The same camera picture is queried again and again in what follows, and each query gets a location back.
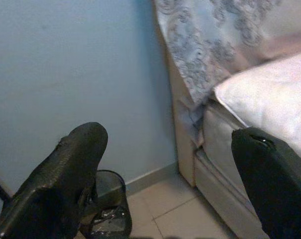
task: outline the black trash can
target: black trash can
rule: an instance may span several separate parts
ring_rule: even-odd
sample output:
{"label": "black trash can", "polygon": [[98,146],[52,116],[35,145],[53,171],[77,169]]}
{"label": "black trash can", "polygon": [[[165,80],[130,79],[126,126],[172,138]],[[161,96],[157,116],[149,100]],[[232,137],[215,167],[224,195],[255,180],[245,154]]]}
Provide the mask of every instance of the black trash can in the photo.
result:
{"label": "black trash can", "polygon": [[123,178],[110,170],[98,170],[96,193],[94,216],[81,225],[81,233],[87,239],[129,237],[132,221]]}

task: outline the beige floor tile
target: beige floor tile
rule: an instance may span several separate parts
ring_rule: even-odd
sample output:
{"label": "beige floor tile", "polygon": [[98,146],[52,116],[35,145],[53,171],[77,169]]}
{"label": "beige floor tile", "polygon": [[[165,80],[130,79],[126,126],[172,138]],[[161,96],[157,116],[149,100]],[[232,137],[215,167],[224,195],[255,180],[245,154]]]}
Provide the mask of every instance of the beige floor tile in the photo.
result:
{"label": "beige floor tile", "polygon": [[154,218],[198,195],[180,175],[157,183],[140,193]]}
{"label": "beige floor tile", "polygon": [[132,218],[133,230],[150,223],[153,217],[140,193],[127,198]]}
{"label": "beige floor tile", "polygon": [[162,215],[155,221],[164,238],[236,238],[213,208],[202,197],[192,199],[173,211]]}
{"label": "beige floor tile", "polygon": [[143,225],[130,234],[130,238],[152,238],[152,239],[162,239],[162,236],[156,226],[154,221]]}

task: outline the fabric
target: fabric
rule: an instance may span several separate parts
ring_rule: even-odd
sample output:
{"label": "fabric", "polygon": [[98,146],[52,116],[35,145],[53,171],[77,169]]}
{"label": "fabric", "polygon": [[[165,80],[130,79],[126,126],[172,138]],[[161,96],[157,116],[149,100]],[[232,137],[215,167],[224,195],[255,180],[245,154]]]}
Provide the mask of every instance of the fabric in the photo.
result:
{"label": "fabric", "polygon": [[156,7],[195,106],[230,75],[301,51],[301,0],[156,0]]}
{"label": "fabric", "polygon": [[245,126],[281,138],[301,157],[301,54],[237,74],[215,94]]}
{"label": "fabric", "polygon": [[234,131],[231,147],[263,230],[272,239],[301,239],[301,158],[258,128]]}
{"label": "fabric", "polygon": [[202,131],[203,106],[190,110],[182,102],[178,102],[176,108],[179,122],[182,124],[191,141],[195,144],[195,147],[199,148],[204,141]]}
{"label": "fabric", "polygon": [[244,126],[222,105],[213,101],[208,102],[203,118],[203,149],[207,157],[247,198],[231,153],[231,134]]}
{"label": "fabric", "polygon": [[203,150],[196,154],[195,176],[198,189],[238,238],[268,239],[260,220],[248,209],[252,207],[250,201],[240,197]]}

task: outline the blue wall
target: blue wall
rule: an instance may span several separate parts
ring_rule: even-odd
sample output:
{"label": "blue wall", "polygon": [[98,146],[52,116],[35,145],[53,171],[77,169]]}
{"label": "blue wall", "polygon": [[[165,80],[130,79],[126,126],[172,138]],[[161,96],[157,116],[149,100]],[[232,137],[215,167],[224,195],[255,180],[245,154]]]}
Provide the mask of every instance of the blue wall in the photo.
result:
{"label": "blue wall", "polygon": [[100,168],[126,181],[176,161],[171,95],[149,0],[0,0],[0,178],[15,192],[87,121]]}

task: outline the mattress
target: mattress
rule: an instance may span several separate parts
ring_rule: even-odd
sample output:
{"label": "mattress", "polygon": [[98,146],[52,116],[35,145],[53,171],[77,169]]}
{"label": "mattress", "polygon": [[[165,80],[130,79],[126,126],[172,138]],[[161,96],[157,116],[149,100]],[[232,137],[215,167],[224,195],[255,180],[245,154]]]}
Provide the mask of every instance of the mattress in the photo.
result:
{"label": "mattress", "polygon": [[301,157],[301,53],[236,74],[215,94],[244,125],[282,139]]}
{"label": "mattress", "polygon": [[212,100],[205,107],[203,119],[204,144],[195,159],[197,187],[239,238],[268,238],[232,157],[231,133],[244,125]]}

